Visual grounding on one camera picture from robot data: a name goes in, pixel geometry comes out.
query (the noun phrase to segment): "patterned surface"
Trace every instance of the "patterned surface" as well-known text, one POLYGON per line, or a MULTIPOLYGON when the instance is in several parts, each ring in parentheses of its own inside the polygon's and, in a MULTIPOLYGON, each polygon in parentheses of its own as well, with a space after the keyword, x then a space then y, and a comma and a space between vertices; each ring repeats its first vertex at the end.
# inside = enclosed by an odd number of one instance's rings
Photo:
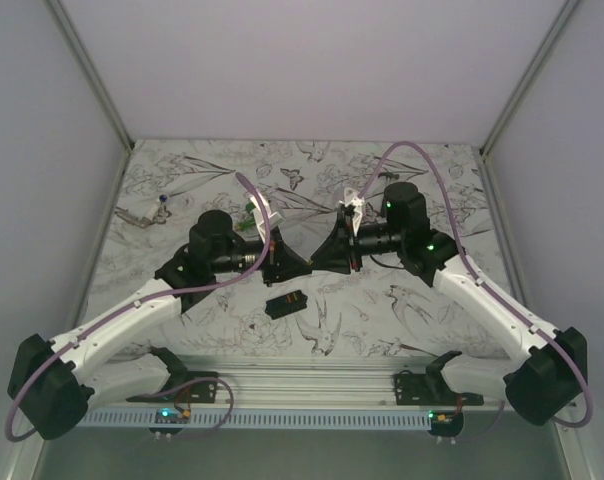
MULTIPOLYGON (((213 208, 244 218, 245 174, 286 216, 285 241, 308 258, 329 233, 335 195, 362 187, 388 144, 361 142, 139 141, 118 206, 143 215, 161 193, 170 195, 160 223, 142 230, 114 217, 93 284, 86 319, 121 301, 187 242, 198 216, 213 208)), ((505 274, 471 149, 426 145, 444 176, 463 242, 500 285, 505 274)), ((415 183, 426 196, 432 225, 450 232, 440 191, 421 157, 398 149, 386 170, 415 183)), ((365 222, 378 221, 380 178, 369 191, 365 222)), ((255 230, 245 232, 255 238, 255 230)), ((379 260, 397 265, 394 255, 379 260)), ((502 351, 461 308, 401 270, 365 260, 359 274, 314 273, 267 288, 259 274, 216 291, 181 318, 135 338, 127 353, 150 344, 181 355, 381 356, 439 355, 459 349, 475 356, 502 351), (271 321, 265 300, 301 289, 308 308, 271 321)))

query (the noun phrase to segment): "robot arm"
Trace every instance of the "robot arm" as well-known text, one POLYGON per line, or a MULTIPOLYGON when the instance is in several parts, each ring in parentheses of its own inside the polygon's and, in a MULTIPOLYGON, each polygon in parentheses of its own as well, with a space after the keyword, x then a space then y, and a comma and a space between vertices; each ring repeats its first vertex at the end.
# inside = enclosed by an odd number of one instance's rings
MULTIPOLYGON (((560 332, 529 312, 469 259, 479 273, 478 279, 471 276, 453 239, 430 228, 424 196, 414 185, 395 183, 386 188, 383 199, 386 223, 360 225, 362 208, 363 202, 357 195, 347 192, 338 208, 333 231, 310 262, 296 255, 284 243, 278 228, 274 228, 269 255, 259 265, 264 283, 270 286, 314 270, 349 274, 360 270, 363 256, 395 252, 409 273, 460 304, 498 340, 509 356, 508 360, 481 360, 460 352, 444 354, 427 368, 427 384, 434 396, 442 392, 468 392, 508 399, 522 417, 541 425, 580 393, 575 376, 536 331, 543 330, 554 338, 586 375, 584 337, 572 328, 560 332), (484 282, 533 326, 526 327, 491 297, 482 288, 484 282)), ((271 210, 266 212, 271 220, 279 215, 271 210)), ((263 225, 257 209, 254 215, 256 225, 263 225)), ((75 347, 43 374, 38 380, 39 388, 31 389, 20 406, 45 439, 66 433, 89 408, 163 391, 168 384, 179 385, 170 367, 174 362, 153 352, 132 362, 105 363, 131 336, 176 318, 210 292, 167 295, 144 303, 139 300, 170 289, 215 283, 217 273, 245 271, 255 264, 263 247, 262 241, 248 242, 238 236, 228 214, 203 213, 189 232, 189 243, 129 299, 50 342, 37 335, 25 340, 16 356, 9 395, 15 398, 32 372, 69 342, 75 347), (133 308, 116 321, 100 326, 105 317, 130 303, 133 308)))

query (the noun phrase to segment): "black cylinder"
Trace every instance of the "black cylinder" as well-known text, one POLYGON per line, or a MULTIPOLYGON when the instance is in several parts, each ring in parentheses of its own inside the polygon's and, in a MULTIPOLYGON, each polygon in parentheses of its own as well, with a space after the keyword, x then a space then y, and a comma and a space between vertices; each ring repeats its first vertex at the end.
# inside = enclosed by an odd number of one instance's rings
POLYGON ((246 242, 242 252, 230 252, 219 255, 211 261, 212 273, 244 272, 253 265, 264 244, 259 240, 246 242))
POLYGON ((358 231, 360 255, 381 255, 397 252, 400 248, 400 233, 394 232, 386 223, 361 225, 358 231))

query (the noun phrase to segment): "cable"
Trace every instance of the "cable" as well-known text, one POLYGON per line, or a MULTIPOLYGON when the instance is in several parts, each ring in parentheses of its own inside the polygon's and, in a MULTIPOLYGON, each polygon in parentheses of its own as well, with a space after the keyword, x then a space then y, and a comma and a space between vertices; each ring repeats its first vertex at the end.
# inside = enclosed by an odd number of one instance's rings
MULTIPOLYGON (((422 149, 422 147, 420 147, 418 144, 416 144, 414 142, 409 142, 409 141, 401 141, 401 142, 396 142, 393 145, 391 145, 380 158, 380 161, 378 162, 377 166, 375 167, 375 170, 373 171, 371 178, 366 183, 366 185, 364 185, 364 188, 362 188, 362 191, 359 193, 359 196, 361 198, 364 198, 364 195, 366 194, 367 190, 371 187, 371 185, 377 178, 378 173, 380 173, 380 170, 382 169, 384 162, 386 162, 389 155, 396 148, 401 147, 401 146, 411 147, 415 151, 417 151, 422 156, 424 161, 429 165, 431 170, 433 171, 433 175, 435 175, 435 179, 438 183, 438 186, 440 187, 440 191, 442 192, 442 197, 444 199, 444 206, 446 207, 446 213, 449 218, 449 223, 451 224, 451 230, 453 231, 453 238, 455 239, 455 244, 457 245, 460 258, 462 259, 462 263, 464 264, 464 266, 466 267, 469 274, 471 275, 471 277, 473 277, 474 280, 480 279, 480 275, 471 266, 471 263, 469 262, 469 259, 467 258, 464 247, 462 246, 462 240, 460 239, 460 234, 457 229, 457 223, 455 222, 455 214, 453 213, 453 207, 451 206, 451 200, 446 191, 446 186, 444 185, 444 180, 442 179, 440 172, 438 171, 437 167, 435 166, 435 162, 433 162, 433 160, 431 159, 429 154, 426 153, 422 149)), ((520 313, 506 299, 502 298, 502 296, 498 292, 496 292, 493 288, 491 288, 489 285, 487 285, 486 282, 482 282, 480 285, 482 288, 484 288, 484 290, 486 290, 486 292, 491 297, 493 297, 493 299, 496 302, 498 302, 500 305, 502 305, 504 308, 506 308, 509 311, 509 313, 511 313, 513 316, 515 316, 515 318, 517 318, 518 320, 520 320, 524 325, 527 326, 527 328, 531 328, 534 326, 534 324, 533 324, 533 322, 531 322, 531 320, 529 320, 522 313, 520 313)), ((586 401, 586 412, 584 413, 584 418, 582 420, 580 420, 578 422, 567 422, 565 420, 562 420, 561 418, 555 417, 554 418, 555 422, 559 423, 560 425, 563 425, 565 427, 572 427, 572 428, 580 428, 580 427, 587 425, 591 421, 591 418, 593 418, 594 400, 593 400, 593 394, 591 393, 591 390, 589 389, 589 386, 586 382, 586 379, 584 378, 584 375, 582 375, 582 372, 580 371, 578 366, 575 364, 573 359, 569 356, 569 354, 566 353, 566 351, 553 338, 551 338, 542 329, 536 329, 536 333, 540 337, 542 337, 544 339, 544 341, 546 341, 549 345, 551 345, 551 347, 556 352, 558 352, 560 357, 562 357, 562 360, 564 360, 564 362, 571 369, 571 372, 573 373, 573 375, 575 375, 575 378, 577 379, 578 384, 580 385, 580 388, 582 389, 582 393, 584 393, 584 399, 586 401)))
POLYGON ((231 280, 227 280, 222 283, 203 285, 201 287, 164 290, 162 292, 156 292, 151 295, 147 295, 146 297, 140 298, 135 303, 132 302, 127 305, 124 305, 123 307, 118 308, 117 310, 115 310, 114 312, 110 313, 109 315, 104 317, 102 320, 97 322, 95 325, 92 325, 90 328, 87 328, 86 330, 84 330, 80 335, 78 335, 77 342, 75 342, 75 343, 69 342, 66 345, 64 345, 62 348, 60 348, 60 350, 58 350, 51 357, 49 357, 42 365, 40 365, 40 367, 35 372, 33 372, 33 374, 27 379, 27 381, 24 382, 24 385, 22 386, 22 388, 20 389, 18 394, 15 396, 15 399, 13 400, 13 403, 11 404, 11 408, 9 409, 9 414, 7 415, 6 422, 4 423, 4 436, 6 437, 6 439, 8 441, 14 442, 14 443, 21 442, 22 440, 26 440, 27 438, 29 438, 31 435, 33 435, 36 432, 36 429, 33 428, 22 435, 16 436, 13 434, 13 422, 18 413, 18 409, 20 408, 20 404, 22 403, 22 400, 24 400, 24 397, 26 396, 27 392, 31 389, 31 387, 38 380, 38 378, 40 378, 40 376, 56 360, 58 360, 66 352, 68 352, 69 350, 74 348, 79 342, 85 340, 89 335, 91 335, 97 329, 103 327, 107 323, 111 322, 112 320, 114 320, 118 316, 122 315, 123 313, 128 312, 132 308, 135 308, 136 304, 146 303, 151 300, 155 300, 156 298, 165 297, 167 295, 176 295, 176 296, 177 295, 186 295, 188 293, 208 292, 210 290, 228 287, 230 285, 233 285, 234 283, 244 280, 246 277, 253 274, 253 272, 255 272, 260 267, 260 264, 264 261, 267 254, 269 253, 269 244, 271 242, 271 225, 269 223, 269 215, 266 211, 266 207, 262 203, 262 199, 259 195, 258 190, 251 184, 251 182, 241 173, 236 173, 235 177, 238 179, 240 184, 242 184, 242 186, 244 188, 246 188, 248 190, 248 192, 256 198, 257 203, 258 203, 258 208, 260 209, 260 213, 262 214, 262 218, 264 219, 264 227, 265 227, 264 228, 265 229, 264 246, 262 247, 262 252, 260 253, 260 256, 255 261, 255 263, 253 265, 251 265, 251 267, 249 267, 249 269, 246 270, 244 273, 238 275, 237 277, 232 278, 231 280))
POLYGON ((491 425, 489 425, 489 428, 484 430, 482 433, 478 433, 477 435, 472 435, 470 437, 463 437, 463 438, 456 437, 455 441, 456 442, 470 442, 470 441, 477 440, 478 438, 491 433, 493 431, 493 429, 497 426, 497 424, 500 423, 500 419, 502 418, 502 415, 504 414, 504 407, 506 407, 506 402, 500 402, 500 406, 498 407, 498 414, 493 419, 493 422, 491 423, 491 425))
POLYGON ((377 258, 375 258, 373 255, 370 255, 369 258, 371 259, 371 261, 373 263, 375 263, 376 265, 379 265, 379 266, 381 266, 383 268, 392 268, 394 270, 404 270, 404 267, 397 267, 397 266, 394 266, 394 265, 387 265, 386 263, 382 263, 377 258))
POLYGON ((214 432, 217 432, 220 428, 222 428, 222 425, 224 425, 226 422, 228 422, 229 418, 231 418, 231 413, 233 412, 233 407, 235 405, 235 397, 233 396, 233 390, 231 389, 231 386, 228 383, 226 383, 224 380, 222 380, 221 378, 217 378, 217 377, 194 378, 193 380, 184 382, 182 385, 178 385, 177 387, 173 387, 169 390, 165 390, 163 392, 157 392, 157 393, 147 393, 145 395, 140 395, 140 396, 145 397, 145 398, 164 397, 166 395, 171 395, 172 393, 179 392, 180 390, 184 390, 193 385, 196 385, 198 383, 204 383, 204 382, 219 383, 226 389, 227 392, 229 392, 229 408, 227 409, 226 413, 222 416, 222 418, 211 428, 207 428, 203 432, 180 435, 179 437, 178 436, 172 437, 172 438, 180 438, 180 439, 195 438, 195 437, 202 438, 202 437, 211 435, 214 432))
POLYGON ((453 417, 457 417, 460 413, 462 413, 462 408, 464 407, 464 402, 462 401, 462 395, 458 393, 458 408, 455 409, 453 413, 453 417))

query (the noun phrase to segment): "white wall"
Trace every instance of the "white wall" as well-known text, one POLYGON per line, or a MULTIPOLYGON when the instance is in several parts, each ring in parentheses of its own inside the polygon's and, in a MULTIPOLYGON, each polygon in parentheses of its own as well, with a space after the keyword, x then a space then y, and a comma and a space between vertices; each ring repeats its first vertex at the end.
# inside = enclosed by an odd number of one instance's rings
POLYGON ((0 1, 0 466, 20 341, 68 326, 123 154, 42 1, 0 1))
POLYGON ((563 0, 65 0, 134 137, 480 146, 563 0))
POLYGON ((536 310, 589 342, 604 457, 604 0, 580 7, 490 166, 536 310))

